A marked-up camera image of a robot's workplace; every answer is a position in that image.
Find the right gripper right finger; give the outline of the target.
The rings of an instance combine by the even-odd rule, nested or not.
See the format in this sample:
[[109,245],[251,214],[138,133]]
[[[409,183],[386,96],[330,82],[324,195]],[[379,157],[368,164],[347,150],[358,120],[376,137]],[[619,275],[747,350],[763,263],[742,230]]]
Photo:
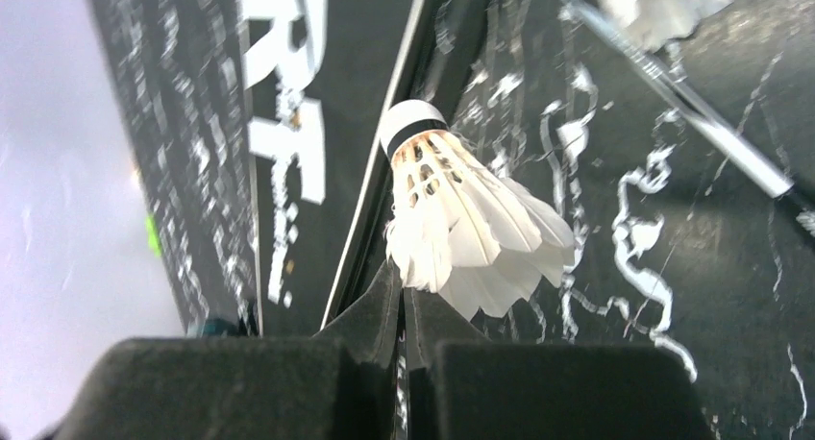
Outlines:
[[411,439],[707,439],[679,362],[641,345],[488,340],[431,293],[404,294]]

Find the white feather shuttlecock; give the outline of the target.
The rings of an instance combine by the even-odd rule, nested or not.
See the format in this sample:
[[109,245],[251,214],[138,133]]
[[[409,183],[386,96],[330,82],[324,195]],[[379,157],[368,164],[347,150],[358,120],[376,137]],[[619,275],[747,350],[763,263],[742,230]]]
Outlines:
[[440,296],[464,319],[501,318],[541,281],[560,286],[575,261],[570,226],[454,135],[432,104],[400,102],[378,137],[392,171],[385,255],[405,288]]
[[639,48],[656,51],[691,36],[700,22],[733,0],[597,0],[601,10]]

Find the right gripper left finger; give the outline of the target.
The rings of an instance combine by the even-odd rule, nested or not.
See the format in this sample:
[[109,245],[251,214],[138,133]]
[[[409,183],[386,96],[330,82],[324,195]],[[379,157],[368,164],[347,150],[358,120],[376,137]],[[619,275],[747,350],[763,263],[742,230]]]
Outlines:
[[129,339],[95,364],[60,439],[390,439],[400,289],[384,263],[312,337]]

